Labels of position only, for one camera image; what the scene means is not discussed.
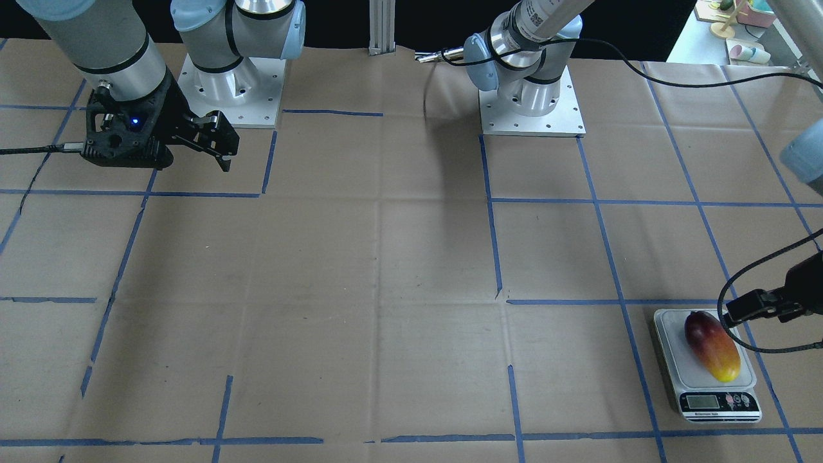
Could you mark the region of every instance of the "mango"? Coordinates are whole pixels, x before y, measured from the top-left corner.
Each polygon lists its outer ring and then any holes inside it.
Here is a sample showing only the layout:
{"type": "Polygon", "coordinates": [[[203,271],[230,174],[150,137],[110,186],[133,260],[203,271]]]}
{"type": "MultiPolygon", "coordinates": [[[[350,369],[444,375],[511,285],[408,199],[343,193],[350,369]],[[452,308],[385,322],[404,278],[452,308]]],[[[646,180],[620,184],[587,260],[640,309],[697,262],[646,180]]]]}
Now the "mango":
{"type": "Polygon", "coordinates": [[[734,381],[740,375],[740,353],[718,319],[706,311],[693,311],[684,330],[691,351],[718,381],[734,381]]]}

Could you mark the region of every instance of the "digital scale display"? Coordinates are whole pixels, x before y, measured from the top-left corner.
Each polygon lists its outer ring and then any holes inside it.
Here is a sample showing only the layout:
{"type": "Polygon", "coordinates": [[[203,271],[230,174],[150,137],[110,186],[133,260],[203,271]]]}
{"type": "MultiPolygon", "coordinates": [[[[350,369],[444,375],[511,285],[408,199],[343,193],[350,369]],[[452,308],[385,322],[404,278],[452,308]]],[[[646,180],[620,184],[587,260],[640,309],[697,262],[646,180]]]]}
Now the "digital scale display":
{"type": "Polygon", "coordinates": [[[686,402],[690,409],[719,409],[718,398],[713,395],[687,395],[686,402]]]}

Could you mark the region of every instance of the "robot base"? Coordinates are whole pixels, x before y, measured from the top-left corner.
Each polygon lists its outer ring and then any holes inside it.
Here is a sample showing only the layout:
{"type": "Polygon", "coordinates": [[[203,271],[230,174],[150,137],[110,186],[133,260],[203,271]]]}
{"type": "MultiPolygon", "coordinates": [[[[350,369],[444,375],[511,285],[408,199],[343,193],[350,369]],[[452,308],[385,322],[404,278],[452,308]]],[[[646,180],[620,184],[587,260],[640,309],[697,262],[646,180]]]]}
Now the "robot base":
{"type": "MultiPolygon", "coordinates": [[[[249,93],[245,95],[248,98],[215,104],[206,101],[198,90],[195,77],[198,70],[192,64],[192,59],[186,55],[178,84],[186,95],[191,110],[198,116],[219,110],[226,115],[232,126],[240,129],[274,129],[277,126],[277,116],[280,114],[286,61],[274,58],[251,58],[251,61],[257,68],[259,84],[256,88],[249,89],[249,93]]],[[[226,79],[230,78],[231,72],[227,72],[226,79]]]]}
{"type": "Polygon", "coordinates": [[[541,117],[519,115],[501,104],[497,91],[480,92],[480,116],[485,135],[527,137],[578,137],[586,134],[569,69],[560,78],[560,98],[555,109],[541,117]]]}

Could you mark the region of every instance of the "light blue joint cap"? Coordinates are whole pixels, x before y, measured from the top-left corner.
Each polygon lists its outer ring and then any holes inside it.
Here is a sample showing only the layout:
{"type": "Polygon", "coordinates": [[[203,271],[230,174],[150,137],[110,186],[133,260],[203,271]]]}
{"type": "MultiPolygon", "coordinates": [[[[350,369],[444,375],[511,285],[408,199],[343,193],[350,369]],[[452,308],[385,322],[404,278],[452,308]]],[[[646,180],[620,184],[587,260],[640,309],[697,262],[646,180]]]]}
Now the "light blue joint cap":
{"type": "Polygon", "coordinates": [[[95,0],[17,0],[17,3],[37,19],[66,21],[83,14],[95,0]]]}
{"type": "Polygon", "coordinates": [[[281,59],[298,59],[303,53],[303,43],[306,37],[306,6],[301,0],[295,4],[291,13],[291,28],[283,43],[281,59]]]}
{"type": "Polygon", "coordinates": [[[569,24],[563,26],[563,29],[560,29],[560,32],[558,32],[557,35],[564,39],[579,39],[580,32],[582,31],[583,18],[580,17],[580,15],[577,15],[573,20],[569,21],[569,24]]]}
{"type": "Polygon", "coordinates": [[[780,161],[803,183],[820,178],[823,175],[823,119],[792,140],[780,153],[780,161]]]}
{"type": "Polygon", "coordinates": [[[226,0],[172,0],[170,10],[174,28],[178,32],[195,30],[211,21],[225,6],[226,0]]]}
{"type": "MultiPolygon", "coordinates": [[[[469,36],[463,44],[463,59],[466,63],[473,63],[475,61],[483,61],[491,58],[489,48],[486,46],[486,41],[480,34],[469,36]]],[[[497,76],[497,67],[494,61],[483,64],[475,64],[466,68],[468,77],[472,79],[475,87],[482,91],[497,90],[500,85],[500,79],[497,76]]]]}

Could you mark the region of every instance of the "kitchen scale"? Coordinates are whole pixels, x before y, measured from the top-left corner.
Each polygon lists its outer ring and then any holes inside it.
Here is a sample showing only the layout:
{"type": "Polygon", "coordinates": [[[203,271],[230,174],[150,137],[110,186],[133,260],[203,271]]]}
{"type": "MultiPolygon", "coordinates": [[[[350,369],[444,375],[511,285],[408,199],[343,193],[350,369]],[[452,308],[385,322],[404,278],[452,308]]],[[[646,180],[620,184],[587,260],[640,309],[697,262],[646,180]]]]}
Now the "kitchen scale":
{"type": "MultiPolygon", "coordinates": [[[[749,357],[735,344],[741,359],[740,375],[730,382],[715,379],[686,342],[683,325],[691,312],[690,309],[654,312],[654,329],[671,382],[672,406],[693,423],[759,422],[763,413],[755,396],[757,377],[749,357]]],[[[707,312],[717,318],[714,311],[707,312]]]]}

